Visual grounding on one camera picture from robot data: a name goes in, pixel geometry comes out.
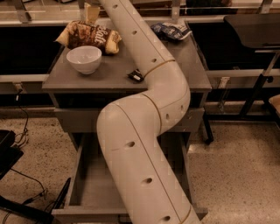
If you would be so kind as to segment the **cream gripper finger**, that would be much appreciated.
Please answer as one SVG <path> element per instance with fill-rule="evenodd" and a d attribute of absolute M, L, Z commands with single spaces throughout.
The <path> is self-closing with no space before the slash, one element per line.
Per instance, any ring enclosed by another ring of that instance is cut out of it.
<path fill-rule="evenodd" d="M 94 24 L 99 17 L 100 7 L 85 3 L 85 20 L 87 24 Z"/>

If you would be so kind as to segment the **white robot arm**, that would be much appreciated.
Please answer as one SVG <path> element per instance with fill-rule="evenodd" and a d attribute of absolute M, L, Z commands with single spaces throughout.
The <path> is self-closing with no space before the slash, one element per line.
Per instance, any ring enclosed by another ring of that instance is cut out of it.
<path fill-rule="evenodd" d="M 186 114 L 190 88 L 181 68 L 130 0 L 98 0 L 147 84 L 107 105 L 97 119 L 101 151 L 133 224 L 200 224 L 158 136 Z"/>

